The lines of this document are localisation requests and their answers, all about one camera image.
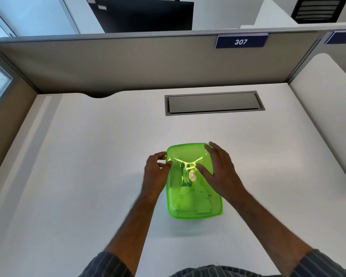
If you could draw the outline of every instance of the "person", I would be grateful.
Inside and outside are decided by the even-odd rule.
[[[212,159],[213,174],[196,167],[212,188],[240,214],[259,240],[282,277],[346,277],[346,270],[302,241],[244,188],[229,154],[213,142],[205,145]],[[115,236],[85,268],[80,277],[130,277],[137,271],[157,199],[172,162],[166,152],[151,155],[145,166],[141,193]],[[188,268],[172,277],[257,277],[259,274],[229,266]]]

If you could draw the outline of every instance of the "hand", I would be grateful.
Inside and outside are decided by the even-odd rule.
[[[228,202],[236,201],[247,194],[240,177],[235,171],[230,155],[213,142],[209,142],[211,147],[204,145],[209,152],[213,164],[213,174],[211,174],[202,164],[197,164],[196,168],[200,171],[206,181],[219,195],[223,196]]]
[[[157,162],[159,159],[165,160],[166,154],[165,151],[162,151],[149,156],[145,166],[145,174],[143,175],[141,196],[148,196],[153,200],[157,200],[159,197],[172,166],[172,161],[167,163]]]

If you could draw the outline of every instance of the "green plastic container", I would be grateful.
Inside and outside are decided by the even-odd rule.
[[[204,143],[182,144],[167,149],[166,161],[172,161],[166,190],[168,211],[177,219],[199,219],[222,213],[222,197],[208,184],[196,164],[213,173],[210,154]]]

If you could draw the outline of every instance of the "person's right hand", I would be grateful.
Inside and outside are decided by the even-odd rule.
[[[202,164],[197,164],[196,168],[200,171],[206,181],[219,195],[228,202],[237,200],[245,195],[245,190],[240,177],[235,171],[230,155],[213,142],[204,145],[209,152],[213,164],[213,174],[211,174]]]

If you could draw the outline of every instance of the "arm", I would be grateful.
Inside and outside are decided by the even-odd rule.
[[[161,152],[148,158],[140,195],[108,246],[89,263],[80,277],[136,274],[152,214],[171,169],[171,161],[157,162],[164,160],[165,155],[166,152]]]
[[[205,148],[210,153],[214,174],[201,164],[197,165],[198,170],[213,189],[237,210],[282,276],[289,277],[313,248],[260,205],[245,190],[228,153],[217,144],[209,144],[211,147],[205,145]]]

